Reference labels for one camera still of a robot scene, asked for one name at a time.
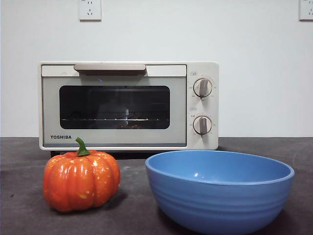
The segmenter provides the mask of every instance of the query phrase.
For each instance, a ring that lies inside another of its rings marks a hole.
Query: oven door handle
[[[145,65],[76,64],[74,69],[86,75],[139,75],[147,72]]]

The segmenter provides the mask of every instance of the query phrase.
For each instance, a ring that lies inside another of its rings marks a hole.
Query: toshiba logo
[[[51,139],[53,140],[53,139],[71,139],[72,138],[72,136],[57,136],[57,135],[55,135],[55,136],[50,136],[51,137]]]

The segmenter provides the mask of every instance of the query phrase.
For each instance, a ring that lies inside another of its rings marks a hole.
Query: table surface
[[[38,146],[38,138],[1,138],[2,235],[197,234],[173,222],[157,206],[145,159],[139,159],[152,153],[117,154],[123,159],[118,160],[121,184],[116,195],[96,209],[60,213],[49,208],[43,197],[42,177],[50,152]],[[218,150],[270,157],[295,170],[284,209],[254,235],[313,233],[313,138],[220,138]]]

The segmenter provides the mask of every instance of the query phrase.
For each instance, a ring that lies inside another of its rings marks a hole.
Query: bowl rim
[[[287,176],[284,176],[282,178],[278,178],[278,179],[274,179],[274,180],[266,180],[266,181],[251,181],[251,182],[231,182],[231,181],[209,181],[209,180],[200,180],[200,179],[191,179],[188,177],[181,177],[175,174],[170,174],[170,173],[166,173],[164,171],[158,170],[154,167],[152,167],[149,163],[149,161],[159,155],[163,155],[163,154],[170,154],[172,152],[217,152],[217,153],[231,153],[234,155],[246,155],[246,156],[253,156],[253,157],[257,157],[257,158],[263,158],[263,159],[267,159],[270,161],[274,161],[277,162],[279,164],[282,164],[284,166],[286,166],[289,170],[290,173]],[[266,185],[266,184],[274,184],[274,183],[279,183],[282,181],[286,181],[290,178],[292,178],[294,176],[294,170],[291,166],[289,166],[286,163],[283,163],[281,161],[272,159],[272,158],[268,158],[268,157],[263,157],[263,156],[259,156],[259,155],[254,155],[254,154],[249,154],[249,153],[240,153],[240,152],[232,152],[232,151],[220,151],[220,150],[175,150],[175,151],[168,151],[168,152],[162,152],[162,153],[158,153],[158,154],[154,154],[152,156],[150,156],[149,158],[146,159],[145,161],[145,165],[148,169],[150,169],[151,171],[154,171],[158,174],[161,175],[165,175],[171,178],[175,178],[175,179],[179,179],[179,180],[185,180],[185,181],[189,181],[189,182],[196,182],[196,183],[202,183],[202,184],[210,184],[210,185]]]

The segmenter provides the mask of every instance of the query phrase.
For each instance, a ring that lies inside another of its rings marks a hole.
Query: blue bowl
[[[287,199],[294,170],[251,154],[182,150],[153,155],[146,170],[158,205],[202,234],[243,235],[269,224]]]

